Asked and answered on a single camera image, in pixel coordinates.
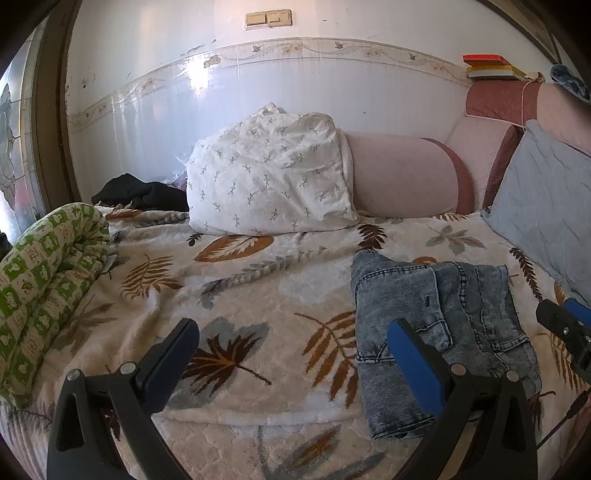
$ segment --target blue pillow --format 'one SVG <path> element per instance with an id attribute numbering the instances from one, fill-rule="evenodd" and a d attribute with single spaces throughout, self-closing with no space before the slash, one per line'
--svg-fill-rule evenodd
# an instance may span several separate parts
<path id="1" fill-rule="evenodd" d="M 591 158 L 535 120 L 511 158 L 486 223 L 591 304 Z"/>

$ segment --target red book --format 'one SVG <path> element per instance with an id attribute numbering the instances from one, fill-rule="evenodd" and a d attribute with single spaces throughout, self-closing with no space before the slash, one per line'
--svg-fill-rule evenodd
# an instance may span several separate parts
<path id="1" fill-rule="evenodd" d="M 477 53 L 473 55 L 464 55 L 462 57 L 465 63 L 471 66 L 477 66 L 482 64 L 488 65 L 511 65 L 505 57 L 500 55 L 490 55 L 485 53 Z"/>

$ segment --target white wall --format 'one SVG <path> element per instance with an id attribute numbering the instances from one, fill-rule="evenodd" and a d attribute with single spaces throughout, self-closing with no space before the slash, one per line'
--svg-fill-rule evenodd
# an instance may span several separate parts
<path id="1" fill-rule="evenodd" d="M 247 12 L 291 8 L 292 27 L 244 30 Z M 549 77 L 551 63 L 476 0 L 85 0 L 74 26 L 68 113 L 184 56 L 281 37 L 372 40 L 462 63 L 497 53 Z"/>

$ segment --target leaf pattern blanket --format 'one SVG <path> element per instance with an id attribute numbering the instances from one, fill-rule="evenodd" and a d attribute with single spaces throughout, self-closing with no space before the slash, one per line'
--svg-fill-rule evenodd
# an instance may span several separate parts
<path id="1" fill-rule="evenodd" d="M 167 408 L 153 417 L 194 479 L 390 480 L 418 440 L 371 441 L 356 370 L 356 251 L 401 261 L 506 264 L 520 322 L 543 386 L 530 398 L 539 437 L 585 388 L 564 344 L 537 324 L 541 298 L 564 301 L 554 281 L 478 214 L 363 218 L 333 232 L 279 236 L 195 234 L 187 214 L 102 209 L 111 246 L 104 273 L 44 357 L 35 403 L 0 405 L 0 431 L 35 479 L 44 478 L 48 432 L 64 377 L 139 360 L 183 317 L 202 340 Z M 576 444 L 585 411 L 539 451 L 550 478 Z M 105 411 L 130 473 L 144 478 L 119 421 Z M 470 440 L 468 426 L 462 442 Z M 450 463 L 443 478 L 454 474 Z"/>
<path id="2" fill-rule="evenodd" d="M 109 230 L 72 203 L 33 224 L 0 262 L 0 397 L 30 400 L 37 368 L 105 263 Z"/>

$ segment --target fabric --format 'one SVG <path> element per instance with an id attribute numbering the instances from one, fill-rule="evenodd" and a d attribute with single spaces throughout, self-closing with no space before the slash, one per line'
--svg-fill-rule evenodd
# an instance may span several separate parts
<path id="1" fill-rule="evenodd" d="M 537 120 L 548 135 L 591 156 L 591 106 L 560 85 L 540 87 Z"/>
<path id="2" fill-rule="evenodd" d="M 554 65 L 550 70 L 550 76 L 576 98 L 591 104 L 591 93 L 584 81 L 575 76 L 566 65 L 561 63 Z"/>
<path id="3" fill-rule="evenodd" d="M 328 115 L 290 115 L 272 103 L 195 146 L 187 164 L 191 226 L 266 235 L 359 222 L 345 136 Z"/>
<path id="4" fill-rule="evenodd" d="M 432 138 L 423 138 L 423 140 L 427 140 L 428 142 L 437 145 L 452 161 L 457 177 L 456 213 L 462 213 L 464 215 L 472 213 L 474 211 L 474 184 L 462 159 L 458 157 L 451 148 L 442 144 L 439 140 L 434 140 Z"/>
<path id="5" fill-rule="evenodd" d="M 0 232 L 0 260 L 6 257 L 10 250 L 12 250 L 12 244 L 8 241 L 6 234 Z"/>
<path id="6" fill-rule="evenodd" d="M 359 210 L 393 218 L 474 211 L 472 181 L 458 174 L 465 166 L 458 158 L 456 168 L 441 145 L 402 135 L 346 136 L 353 154 L 354 200 Z M 460 212 L 466 203 L 472 209 Z"/>
<path id="7" fill-rule="evenodd" d="M 175 210 L 188 212 L 187 195 L 159 181 L 145 183 L 130 173 L 109 180 L 103 189 L 92 197 L 92 203 L 107 206 L 131 204 L 137 210 Z"/>
<path id="8" fill-rule="evenodd" d="M 199 324 L 200 350 L 153 419 L 193 479 L 391 480 L 417 441 L 371 440 L 365 420 L 349 285 L 353 257 L 363 248 L 417 264 L 507 266 L 521 328 L 540 364 L 542 393 L 530 399 L 538 440 L 584 388 L 561 345 L 535 319 L 536 295 L 564 300 L 554 280 L 479 214 L 363 218 L 341 231 L 237 238 L 196 234 L 187 213 L 99 210 L 116 261 L 46 353 L 32 404 L 21 411 L 0 403 L 0 433 L 34 480 L 46 472 L 54 404 L 67 372 L 104 374 L 139 360 L 183 317 Z M 210 362 L 217 367 L 209 369 Z M 556 394 L 543 396 L 549 391 Z M 126 467 L 143 478 L 116 416 L 106 418 Z M 542 480 L 576 442 L 572 424 L 541 449 Z"/>
<path id="9" fill-rule="evenodd" d="M 502 120 L 465 116 L 457 123 L 446 145 L 472 177 L 474 210 L 492 205 L 521 137 L 521 128 Z"/>
<path id="10" fill-rule="evenodd" d="M 505 120 L 525 125 L 537 118 L 538 82 L 519 80 L 479 80 L 468 90 L 466 115 Z"/>
<path id="11" fill-rule="evenodd" d="M 0 262 L 0 395 L 30 400 L 53 339 L 103 268 L 108 225 L 92 205 L 71 203 L 33 224 Z"/>
<path id="12" fill-rule="evenodd" d="M 527 131 L 485 220 L 539 263 L 571 294 L 591 302 L 589 192 L 591 158 L 547 135 Z"/>
<path id="13" fill-rule="evenodd" d="M 424 436 L 433 417 L 421 410 L 386 343 L 393 319 L 405 318 L 449 364 L 474 375 L 519 374 L 526 396 L 541 379 L 521 327 L 504 265 L 417 265 L 362 251 L 351 266 L 361 395 L 372 438 Z"/>
<path id="14" fill-rule="evenodd" d="M 466 97 L 466 114 L 519 126 L 537 120 L 548 135 L 591 155 L 591 105 L 555 83 L 475 82 Z"/>

